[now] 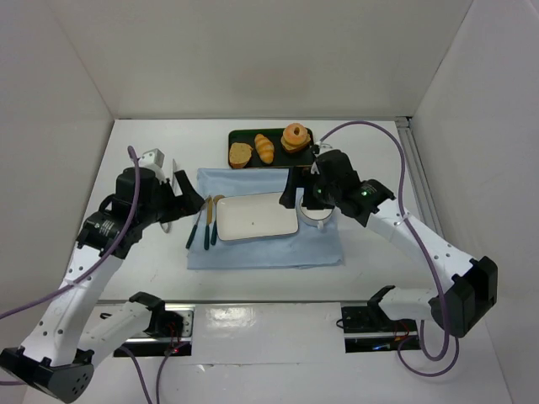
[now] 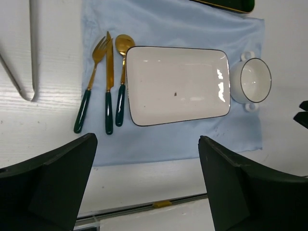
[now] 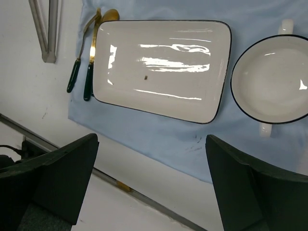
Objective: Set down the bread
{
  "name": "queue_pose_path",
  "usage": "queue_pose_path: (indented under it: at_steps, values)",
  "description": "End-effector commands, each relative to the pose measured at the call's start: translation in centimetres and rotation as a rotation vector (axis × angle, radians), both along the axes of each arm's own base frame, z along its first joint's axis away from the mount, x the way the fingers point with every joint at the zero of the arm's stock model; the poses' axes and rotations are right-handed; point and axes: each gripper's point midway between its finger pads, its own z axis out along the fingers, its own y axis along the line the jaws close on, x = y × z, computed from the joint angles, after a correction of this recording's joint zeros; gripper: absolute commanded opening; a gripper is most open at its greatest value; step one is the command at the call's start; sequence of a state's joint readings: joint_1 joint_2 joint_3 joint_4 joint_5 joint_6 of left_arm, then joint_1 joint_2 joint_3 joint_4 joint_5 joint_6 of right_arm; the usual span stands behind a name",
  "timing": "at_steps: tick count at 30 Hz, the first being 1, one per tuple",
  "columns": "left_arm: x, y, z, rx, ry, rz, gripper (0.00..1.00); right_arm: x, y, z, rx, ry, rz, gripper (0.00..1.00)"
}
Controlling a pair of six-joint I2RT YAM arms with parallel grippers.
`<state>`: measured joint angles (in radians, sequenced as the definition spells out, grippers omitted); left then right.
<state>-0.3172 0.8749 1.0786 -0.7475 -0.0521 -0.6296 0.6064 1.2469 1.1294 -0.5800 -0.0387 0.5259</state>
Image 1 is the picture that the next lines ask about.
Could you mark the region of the striped bread roll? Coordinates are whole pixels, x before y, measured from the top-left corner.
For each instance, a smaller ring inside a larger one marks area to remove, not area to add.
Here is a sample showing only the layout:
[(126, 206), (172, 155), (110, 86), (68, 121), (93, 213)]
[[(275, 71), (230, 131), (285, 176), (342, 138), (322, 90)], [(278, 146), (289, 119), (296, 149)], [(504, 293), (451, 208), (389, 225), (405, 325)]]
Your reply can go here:
[(257, 134), (254, 138), (254, 144), (256, 152), (259, 155), (262, 163), (270, 165), (273, 163), (275, 158), (275, 146), (274, 144), (264, 135)]

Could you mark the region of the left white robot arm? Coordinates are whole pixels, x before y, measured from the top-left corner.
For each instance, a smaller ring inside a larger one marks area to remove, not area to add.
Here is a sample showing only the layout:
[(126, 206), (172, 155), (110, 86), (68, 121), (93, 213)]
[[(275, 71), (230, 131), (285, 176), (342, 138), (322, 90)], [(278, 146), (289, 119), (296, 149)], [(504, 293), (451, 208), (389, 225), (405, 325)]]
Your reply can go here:
[(100, 363), (128, 339), (143, 333), (169, 340), (178, 350), (185, 319), (162, 299), (137, 292), (95, 328), (85, 326), (105, 286), (146, 228), (199, 213), (205, 201), (184, 171), (167, 178), (164, 155), (152, 149), (137, 156), (115, 181), (114, 193), (83, 223), (58, 291), (31, 334), (1, 353), (1, 368), (16, 381), (63, 403), (76, 401)]

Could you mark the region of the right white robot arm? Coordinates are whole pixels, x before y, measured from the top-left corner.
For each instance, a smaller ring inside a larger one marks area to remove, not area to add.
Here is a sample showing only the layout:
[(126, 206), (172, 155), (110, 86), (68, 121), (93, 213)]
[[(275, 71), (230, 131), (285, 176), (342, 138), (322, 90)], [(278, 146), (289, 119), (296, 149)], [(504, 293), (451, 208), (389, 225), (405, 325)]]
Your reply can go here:
[(360, 179), (345, 153), (326, 151), (310, 167), (291, 167), (280, 204), (295, 207), (298, 189), (307, 209), (336, 208), (430, 270), (431, 290), (387, 286), (370, 299), (370, 306), (388, 319), (432, 320), (463, 338), (496, 303), (498, 267), (491, 258), (476, 259), (453, 247), (400, 206), (385, 185)]

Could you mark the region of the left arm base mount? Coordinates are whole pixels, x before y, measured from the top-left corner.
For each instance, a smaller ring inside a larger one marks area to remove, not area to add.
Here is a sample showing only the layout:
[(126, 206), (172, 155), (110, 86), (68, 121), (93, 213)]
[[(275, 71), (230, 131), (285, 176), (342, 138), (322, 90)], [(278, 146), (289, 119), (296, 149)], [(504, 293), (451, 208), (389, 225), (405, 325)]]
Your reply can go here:
[(95, 359), (120, 348), (134, 354), (178, 354), (189, 344), (193, 312), (170, 311), (164, 300), (137, 295), (112, 311), (88, 333)]

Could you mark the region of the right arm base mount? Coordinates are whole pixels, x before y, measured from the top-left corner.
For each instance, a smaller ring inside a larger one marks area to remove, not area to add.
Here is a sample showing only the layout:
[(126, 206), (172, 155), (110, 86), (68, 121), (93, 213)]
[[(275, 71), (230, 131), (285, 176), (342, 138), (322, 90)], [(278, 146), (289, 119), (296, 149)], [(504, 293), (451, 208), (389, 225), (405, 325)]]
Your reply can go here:
[(420, 350), (418, 328), (412, 320), (393, 321), (368, 306), (342, 306), (335, 322), (344, 334), (347, 354)]

